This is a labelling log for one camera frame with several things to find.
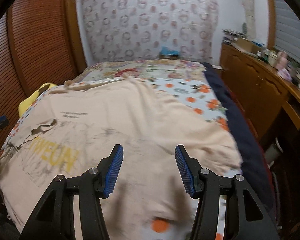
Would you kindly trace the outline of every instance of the navy blue blanket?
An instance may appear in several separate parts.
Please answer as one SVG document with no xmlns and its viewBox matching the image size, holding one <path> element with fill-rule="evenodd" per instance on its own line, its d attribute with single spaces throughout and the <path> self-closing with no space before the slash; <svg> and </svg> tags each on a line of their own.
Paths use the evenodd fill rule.
<svg viewBox="0 0 300 240">
<path fill-rule="evenodd" d="M 222 106 L 228 109 L 226 111 L 228 126 L 243 159 L 241 165 L 243 176 L 256 192 L 271 219 L 274 221 L 274 194 L 264 165 L 261 149 L 252 135 L 240 109 L 236 106 L 234 101 L 232 101 L 231 95 L 221 78 L 209 63 L 204 63 L 204 66 L 207 68 L 204 74 L 209 85 Z"/>
</svg>

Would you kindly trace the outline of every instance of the wooden wardrobe door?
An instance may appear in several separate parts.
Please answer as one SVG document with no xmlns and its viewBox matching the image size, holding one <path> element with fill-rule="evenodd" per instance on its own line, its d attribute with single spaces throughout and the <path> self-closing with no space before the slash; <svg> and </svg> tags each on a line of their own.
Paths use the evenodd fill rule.
<svg viewBox="0 0 300 240">
<path fill-rule="evenodd" d="M 248 113 L 259 139 L 274 122 L 287 95 L 287 90 L 280 82 L 264 71 L 261 74 L 255 105 Z"/>
<path fill-rule="evenodd" d="M 72 48 L 74 61 L 79 73 L 82 73 L 87 68 L 86 59 L 81 43 L 81 36 L 78 25 L 77 8 L 75 0 L 65 0 L 66 2 L 66 22 L 69 32 L 70 45 Z"/>
<path fill-rule="evenodd" d="M 19 118 L 18 106 L 24 99 L 26 95 L 10 54 L 7 15 L 4 14 L 0 20 L 0 116 L 6 115 L 9 125 L 0 130 L 0 148 Z"/>
<path fill-rule="evenodd" d="M 230 49 L 227 45 L 222 44 L 221 54 L 220 54 L 220 66 L 223 68 L 224 71 L 227 70 L 227 66 L 228 66 L 229 50 Z"/>
<path fill-rule="evenodd" d="M 241 81 L 242 81 L 242 58 L 239 51 L 235 49 L 229 50 L 228 55 L 228 64 L 229 64 L 229 78 L 226 84 L 229 88 L 235 93 L 235 95 L 239 95 L 242 91 Z"/>
<path fill-rule="evenodd" d="M 241 90 L 237 97 L 247 116 L 249 116 L 249 109 L 254 107 L 255 101 L 258 100 L 256 93 L 258 93 L 261 71 L 261 68 L 256 63 L 243 56 L 242 69 L 239 73 Z"/>
<path fill-rule="evenodd" d="M 11 42 L 31 92 L 46 82 L 75 78 L 64 0 L 16 0 L 11 18 Z"/>
</svg>

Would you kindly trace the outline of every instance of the cardboard box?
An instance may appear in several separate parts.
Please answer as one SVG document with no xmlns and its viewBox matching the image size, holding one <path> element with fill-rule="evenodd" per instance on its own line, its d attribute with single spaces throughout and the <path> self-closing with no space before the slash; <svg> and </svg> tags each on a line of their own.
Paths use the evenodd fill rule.
<svg viewBox="0 0 300 240">
<path fill-rule="evenodd" d="M 238 38 L 235 44 L 240 48 L 241 51 L 252 53 L 252 54 L 257 54 L 258 51 L 261 52 L 262 50 L 261 47 L 257 46 L 253 42 L 244 38 Z"/>
<path fill-rule="evenodd" d="M 159 55 L 159 59 L 180 59 L 179 55 Z"/>
</svg>

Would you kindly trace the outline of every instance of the yellow pillow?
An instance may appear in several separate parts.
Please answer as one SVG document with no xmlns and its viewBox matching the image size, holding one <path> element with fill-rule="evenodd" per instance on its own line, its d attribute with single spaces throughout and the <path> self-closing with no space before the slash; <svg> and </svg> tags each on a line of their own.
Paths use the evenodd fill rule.
<svg viewBox="0 0 300 240">
<path fill-rule="evenodd" d="M 50 85 L 48 87 L 48 89 L 57 86 L 57 85 L 52 84 L 52 83 L 45 83 L 41 87 L 39 87 L 39 89 L 43 88 L 46 85 Z M 21 117 L 24 114 L 24 112 L 27 111 L 27 109 L 32 105 L 32 103 L 38 98 L 38 96 L 39 96 L 39 89 L 36 90 L 36 91 L 34 91 L 33 94 L 30 97 L 26 98 L 25 100 L 23 100 L 20 103 L 19 108 L 18 108 L 18 110 L 19 110 L 19 117 Z"/>
</svg>

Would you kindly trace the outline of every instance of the cabinet door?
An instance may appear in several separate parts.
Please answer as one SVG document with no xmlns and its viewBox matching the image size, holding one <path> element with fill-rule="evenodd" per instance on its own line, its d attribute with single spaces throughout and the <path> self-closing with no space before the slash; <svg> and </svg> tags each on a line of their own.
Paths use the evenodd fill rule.
<svg viewBox="0 0 300 240">
<path fill-rule="evenodd" d="M 272 76 L 262 71 L 255 104 L 249 109 L 258 138 L 261 139 L 280 112 L 287 90 Z"/>
<path fill-rule="evenodd" d="M 221 55 L 220 55 L 220 66 L 224 70 L 226 70 L 227 68 L 228 55 L 229 55 L 229 47 L 225 44 L 222 44 Z"/>
<path fill-rule="evenodd" d="M 235 49 L 229 48 L 227 53 L 227 61 L 222 79 L 231 91 L 237 95 L 241 90 L 241 81 L 238 78 L 240 77 L 239 72 L 242 69 L 242 59 L 240 52 Z"/>
<path fill-rule="evenodd" d="M 241 89 L 237 91 L 237 98 L 247 116 L 249 110 L 255 104 L 254 101 L 256 100 L 256 93 L 259 90 L 258 82 L 260 81 L 261 71 L 257 63 L 244 57 L 240 65 L 240 71 L 237 73 L 238 80 L 241 83 Z"/>
</svg>

